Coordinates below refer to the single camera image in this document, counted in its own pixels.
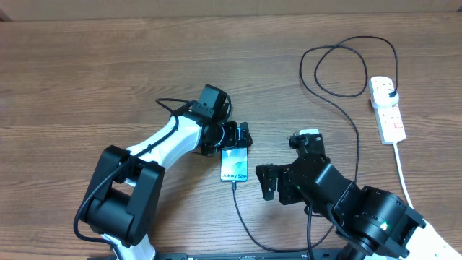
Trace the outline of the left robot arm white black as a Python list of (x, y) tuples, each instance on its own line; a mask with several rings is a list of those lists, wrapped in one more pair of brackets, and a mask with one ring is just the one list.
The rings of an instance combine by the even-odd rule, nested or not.
[(210, 157), (253, 143), (246, 122), (229, 120), (230, 96), (210, 84), (198, 100), (168, 112), (167, 124), (142, 143), (104, 149), (74, 217), (76, 237), (109, 245), (111, 259), (156, 259), (148, 232), (165, 172), (183, 155)]

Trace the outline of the Samsung Galaxy smartphone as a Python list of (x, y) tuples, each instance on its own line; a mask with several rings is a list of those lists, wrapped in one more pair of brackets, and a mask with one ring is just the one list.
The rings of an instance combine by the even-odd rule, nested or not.
[(223, 182), (246, 182), (248, 180), (247, 148), (221, 151), (220, 180)]

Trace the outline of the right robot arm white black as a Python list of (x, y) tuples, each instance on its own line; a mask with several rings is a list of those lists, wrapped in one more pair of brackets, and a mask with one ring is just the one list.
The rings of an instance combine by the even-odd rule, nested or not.
[(339, 259), (383, 256), (393, 259), (460, 259), (461, 255), (423, 216), (391, 192), (359, 188), (326, 157), (321, 134), (291, 136), (297, 159), (286, 165), (259, 165), (256, 175), (266, 201), (305, 202), (336, 227), (347, 242)]

